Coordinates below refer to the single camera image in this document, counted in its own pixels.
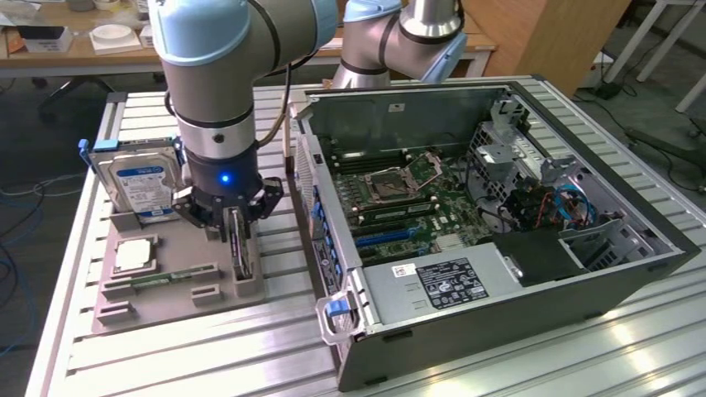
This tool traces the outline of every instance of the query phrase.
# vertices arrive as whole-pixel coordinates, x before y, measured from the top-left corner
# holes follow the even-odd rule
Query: metal worktable
[[[518,81],[694,243],[706,246],[703,212],[549,84],[527,78]],[[259,136],[276,117],[282,90],[255,91]],[[163,94],[132,93],[124,102],[107,104],[99,138],[174,130]],[[553,155],[567,151],[547,131],[534,128],[531,133]],[[260,151],[264,176],[284,177],[282,149],[280,139]],[[260,223],[266,303],[95,337],[92,306],[110,213],[106,192],[88,175],[28,395],[339,395],[334,359],[315,320],[291,200],[286,198]],[[346,397],[647,395],[658,391],[694,395],[706,390],[703,341],[706,253],[605,316]]]

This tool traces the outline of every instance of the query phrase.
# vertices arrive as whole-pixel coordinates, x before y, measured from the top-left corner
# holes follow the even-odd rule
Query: power supply label
[[[489,296],[466,258],[418,267],[416,275],[435,309],[447,309]]]

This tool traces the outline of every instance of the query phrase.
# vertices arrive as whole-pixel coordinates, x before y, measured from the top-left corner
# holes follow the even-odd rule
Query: red cable
[[[542,198],[542,207],[539,207],[539,215],[538,215],[538,222],[534,225],[534,228],[537,229],[539,227],[539,223],[542,222],[542,213],[543,213],[543,205],[547,202],[547,197],[550,197],[551,193],[547,193]]]

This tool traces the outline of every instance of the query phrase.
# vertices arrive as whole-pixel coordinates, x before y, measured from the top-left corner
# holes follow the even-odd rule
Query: small circuit board
[[[493,234],[458,170],[430,151],[407,160],[372,172],[334,174],[364,265],[473,246]]]

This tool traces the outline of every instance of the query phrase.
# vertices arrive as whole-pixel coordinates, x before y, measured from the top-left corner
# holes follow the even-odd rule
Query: wooden desk
[[[40,14],[48,23],[68,26],[79,35],[74,38],[71,50],[64,54],[31,54],[20,50],[15,54],[7,51],[7,35],[0,33],[0,78],[53,77],[94,74],[128,74],[162,71],[159,57],[154,49],[143,49],[122,54],[95,55],[88,31],[99,19],[111,17],[111,13],[94,10],[72,12],[65,3],[45,3]],[[466,75],[481,76],[486,68],[487,57],[495,50],[495,43],[481,32],[474,21],[467,21],[469,34],[465,60],[470,60]],[[339,63],[340,50],[322,50],[308,65],[335,65]]]
[[[463,0],[499,50],[487,76],[541,74],[573,95],[630,0]]]

